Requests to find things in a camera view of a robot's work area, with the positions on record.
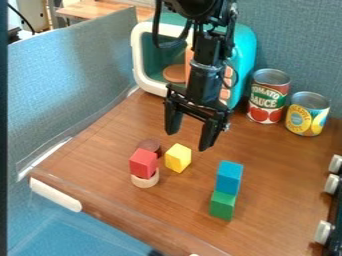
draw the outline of white knob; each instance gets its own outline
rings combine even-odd
[[[342,166],[342,156],[334,155],[329,165],[329,172],[337,173]]]
[[[331,195],[335,194],[339,183],[340,177],[335,174],[330,174],[327,182],[325,183],[324,192],[327,192]]]
[[[315,242],[325,245],[329,238],[331,229],[332,225],[329,222],[321,220],[316,229]]]

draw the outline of yellow block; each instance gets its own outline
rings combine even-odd
[[[165,166],[181,173],[191,163],[191,149],[176,143],[165,153]]]

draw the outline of wooden table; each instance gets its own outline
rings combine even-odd
[[[53,154],[31,176],[80,200],[84,212],[171,255],[320,255],[316,226],[328,215],[322,193],[334,153],[342,153],[342,121],[330,119],[318,137],[297,136],[283,124],[261,125],[236,112],[231,130],[198,152],[202,123],[185,117],[167,136],[162,99],[138,91]],[[137,143],[157,138],[164,150],[193,150],[182,173],[160,159],[157,186],[130,182],[128,159]],[[245,167],[235,217],[208,214],[221,160]]]
[[[56,14],[70,19],[90,20],[124,10],[129,7],[132,7],[132,5],[83,1],[60,8],[56,10]],[[136,11],[138,22],[148,20],[154,14],[154,9],[148,7],[136,7]]]

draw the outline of stacked blocks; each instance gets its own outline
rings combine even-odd
[[[210,214],[231,220],[240,190],[243,165],[222,161],[217,171],[216,188],[211,196]]]
[[[178,143],[165,153],[165,166],[181,173],[191,163],[191,149]]]
[[[154,186],[159,180],[157,154],[138,148],[129,159],[131,181],[140,188]]]

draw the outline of tomato sauce can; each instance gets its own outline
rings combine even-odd
[[[279,122],[290,82],[290,77],[277,69],[256,71],[253,75],[247,116],[262,124]]]
[[[319,135],[327,120],[330,101],[314,92],[297,92],[291,98],[285,126],[302,136]]]

